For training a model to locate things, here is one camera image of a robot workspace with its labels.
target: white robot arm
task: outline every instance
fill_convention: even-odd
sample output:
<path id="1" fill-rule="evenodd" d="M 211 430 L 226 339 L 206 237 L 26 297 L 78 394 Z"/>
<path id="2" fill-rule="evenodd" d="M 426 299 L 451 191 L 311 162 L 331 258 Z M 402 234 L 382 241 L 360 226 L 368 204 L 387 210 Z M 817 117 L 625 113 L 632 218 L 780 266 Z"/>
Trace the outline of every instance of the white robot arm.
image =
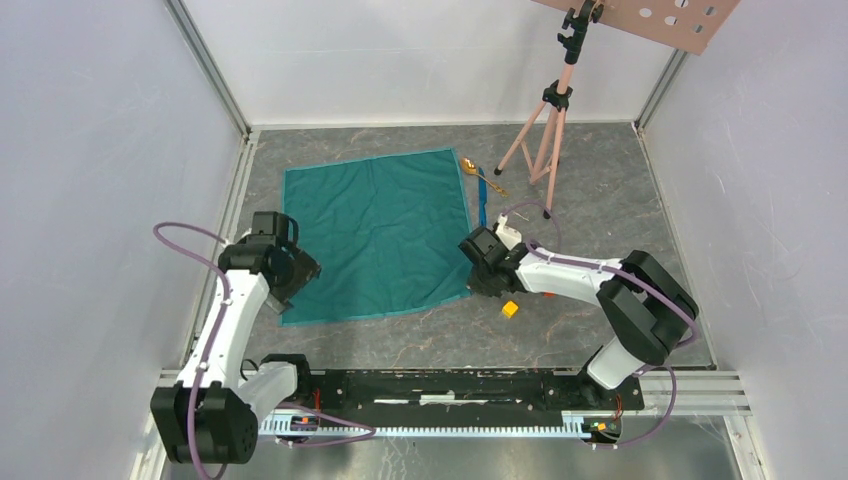
<path id="1" fill-rule="evenodd" d="M 493 230 L 480 227 L 460 249 L 474 264 L 469 288 L 500 296 L 503 292 L 553 293 L 601 307 L 616 337 L 587 362 L 582 375 L 603 396 L 645 365 L 663 365 L 688 329 L 686 322 L 656 298 L 644 301 L 641 289 L 614 271 L 634 274 L 674 302 L 690 318 L 698 314 L 694 300 L 659 263 L 645 252 L 627 258 L 595 260 L 528 248 L 521 234 L 501 215 Z"/>
<path id="2" fill-rule="evenodd" d="M 225 297 L 219 278 L 212 308 L 186 366 L 173 386 L 157 388 L 150 401 L 171 461 L 192 461 L 189 408 L 195 408 L 194 443 L 203 462 L 245 463 L 256 448 L 259 421 L 295 393 L 300 372 L 288 360 L 297 356 L 269 356 L 247 382 L 240 382 L 240 372 L 262 305 L 282 313 L 288 300 L 320 273 L 318 263 L 297 246 L 297 237 L 297 223 L 290 217 L 258 212 L 250 233 L 218 258 L 217 266 L 230 287 L 224 316 L 216 322 Z M 192 389 L 197 390 L 196 407 L 189 405 Z"/>

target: spoon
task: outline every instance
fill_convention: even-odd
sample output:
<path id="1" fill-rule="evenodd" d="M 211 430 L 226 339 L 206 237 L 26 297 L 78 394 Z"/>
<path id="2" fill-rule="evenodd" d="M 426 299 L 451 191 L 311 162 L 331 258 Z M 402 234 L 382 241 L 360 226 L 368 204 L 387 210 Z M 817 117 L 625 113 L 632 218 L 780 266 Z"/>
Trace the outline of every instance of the spoon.
<path id="1" fill-rule="evenodd" d="M 484 182 L 488 183 L 489 186 L 492 187 L 492 189 L 494 191 L 500 193 L 501 196 L 504 196 L 504 197 L 509 196 L 509 194 L 506 192 L 506 190 L 501 188 L 500 185 L 492 183 L 492 182 L 489 181 L 488 178 L 484 177 L 483 175 L 480 175 L 477 172 L 477 165 L 474 165 L 474 162 L 472 162 L 470 158 L 462 157 L 461 159 L 459 159 L 459 168 L 462 169 L 463 172 L 465 172 L 469 175 L 474 175 L 474 176 L 482 178 Z"/>

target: wooden board with holes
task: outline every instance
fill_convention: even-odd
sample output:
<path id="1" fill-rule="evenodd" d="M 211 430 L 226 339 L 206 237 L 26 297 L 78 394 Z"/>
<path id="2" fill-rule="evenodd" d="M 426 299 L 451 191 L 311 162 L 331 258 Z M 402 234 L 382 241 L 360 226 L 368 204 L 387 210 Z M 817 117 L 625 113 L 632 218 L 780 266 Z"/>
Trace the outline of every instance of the wooden board with holes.
<path id="1" fill-rule="evenodd" d="M 583 0 L 533 0 L 579 12 Z M 600 23 L 700 55 L 739 0 L 604 0 Z"/>

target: teal cloth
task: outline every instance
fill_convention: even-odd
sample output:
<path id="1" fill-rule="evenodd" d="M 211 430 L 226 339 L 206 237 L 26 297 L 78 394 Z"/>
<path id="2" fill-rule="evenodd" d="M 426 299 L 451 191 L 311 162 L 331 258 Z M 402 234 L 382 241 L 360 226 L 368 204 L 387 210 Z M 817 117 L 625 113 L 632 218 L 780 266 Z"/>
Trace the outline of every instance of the teal cloth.
<path id="1" fill-rule="evenodd" d="M 453 149 L 291 168 L 283 211 L 321 264 L 282 325 L 411 313 L 469 295 L 471 231 Z"/>

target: pink tripod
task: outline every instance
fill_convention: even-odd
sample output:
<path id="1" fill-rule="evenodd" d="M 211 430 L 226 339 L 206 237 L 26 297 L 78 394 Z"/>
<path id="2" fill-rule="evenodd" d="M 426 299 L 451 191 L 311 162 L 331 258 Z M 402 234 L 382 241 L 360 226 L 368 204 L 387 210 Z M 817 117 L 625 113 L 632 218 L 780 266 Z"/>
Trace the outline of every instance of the pink tripod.
<path id="1" fill-rule="evenodd" d="M 519 132 L 518 137 L 512 142 L 509 151 L 504 155 L 501 163 L 495 169 L 495 175 L 500 175 L 506 165 L 512 159 L 518 147 L 524 152 L 524 159 L 527 160 L 527 168 L 530 169 L 530 184 L 535 185 L 542 177 L 549 174 L 548 177 L 548 198 L 545 205 L 548 210 L 551 209 L 554 202 L 554 188 L 556 187 L 556 172 L 559 166 L 559 156 L 562 150 L 562 136 L 565 133 L 565 112 L 568 110 L 568 99 L 571 97 L 571 87 L 568 83 L 571 81 L 571 74 L 574 73 L 574 65 L 577 63 L 577 58 L 580 55 L 580 50 L 583 48 L 583 40 L 586 38 L 586 30 L 589 27 L 589 22 L 597 23 L 603 13 L 603 5 L 591 0 L 586 0 L 583 7 L 580 9 L 580 14 L 575 16 L 575 10 L 570 9 L 565 16 L 562 28 L 568 30 L 569 27 L 574 29 L 574 33 L 570 37 L 563 34 L 558 34 L 557 39 L 565 47 L 565 67 L 562 69 L 562 74 L 559 80 L 546 88 L 542 94 L 542 101 L 536 110 L 530 115 L 527 123 Z M 545 133 L 542 134 L 542 143 L 539 145 L 539 151 L 536 153 L 535 162 L 530 159 L 530 151 L 527 148 L 527 143 L 524 138 L 530 127 L 536 123 L 536 119 L 542 114 L 545 105 L 550 104 L 548 112 L 548 123 L 545 125 Z M 551 142 L 551 135 L 554 136 L 554 148 L 550 157 L 546 157 L 548 153 L 548 144 Z M 545 218 L 550 218 L 548 212 L 544 213 Z"/>

